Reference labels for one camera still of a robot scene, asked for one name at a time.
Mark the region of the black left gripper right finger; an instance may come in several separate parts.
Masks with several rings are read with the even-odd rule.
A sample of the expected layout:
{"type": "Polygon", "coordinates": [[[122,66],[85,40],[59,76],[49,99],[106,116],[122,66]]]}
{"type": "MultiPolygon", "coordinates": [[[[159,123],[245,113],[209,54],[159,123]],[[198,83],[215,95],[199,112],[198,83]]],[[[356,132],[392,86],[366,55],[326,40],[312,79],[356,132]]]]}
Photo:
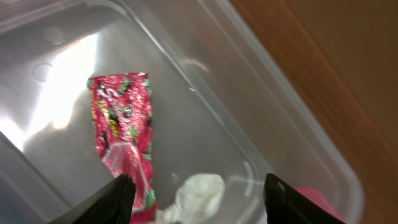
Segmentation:
{"type": "Polygon", "coordinates": [[[263,190],[268,224],[345,224],[272,173],[263,190]]]}

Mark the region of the white tissue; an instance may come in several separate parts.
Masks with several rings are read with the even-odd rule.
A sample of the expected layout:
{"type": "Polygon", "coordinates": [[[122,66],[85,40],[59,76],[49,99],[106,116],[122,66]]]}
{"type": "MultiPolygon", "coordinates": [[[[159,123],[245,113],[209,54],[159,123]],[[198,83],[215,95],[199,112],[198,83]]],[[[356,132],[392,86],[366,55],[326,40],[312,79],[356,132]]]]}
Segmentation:
{"type": "Polygon", "coordinates": [[[224,192],[225,183],[220,175],[192,175],[178,188],[174,203],[156,211],[154,223],[203,223],[217,213],[224,192]]]}

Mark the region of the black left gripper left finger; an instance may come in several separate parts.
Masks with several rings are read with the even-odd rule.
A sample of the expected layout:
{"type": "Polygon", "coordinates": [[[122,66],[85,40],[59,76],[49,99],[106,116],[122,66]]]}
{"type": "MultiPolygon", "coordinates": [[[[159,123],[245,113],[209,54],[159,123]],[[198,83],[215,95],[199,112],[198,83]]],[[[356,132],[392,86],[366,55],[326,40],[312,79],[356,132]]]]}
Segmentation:
{"type": "Polygon", "coordinates": [[[136,185],[121,174],[51,224],[129,224],[136,185]]]}

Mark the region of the red strawberry candy wrapper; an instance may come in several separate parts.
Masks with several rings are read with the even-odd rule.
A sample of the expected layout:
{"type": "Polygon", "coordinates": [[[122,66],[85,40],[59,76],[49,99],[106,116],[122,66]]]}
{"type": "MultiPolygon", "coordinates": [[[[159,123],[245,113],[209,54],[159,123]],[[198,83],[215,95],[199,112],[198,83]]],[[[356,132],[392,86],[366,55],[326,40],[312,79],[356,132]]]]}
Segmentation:
{"type": "Polygon", "coordinates": [[[131,223],[154,221],[157,209],[152,183],[152,89],[147,72],[89,78],[91,116],[99,157],[117,177],[136,185],[131,223]]]}

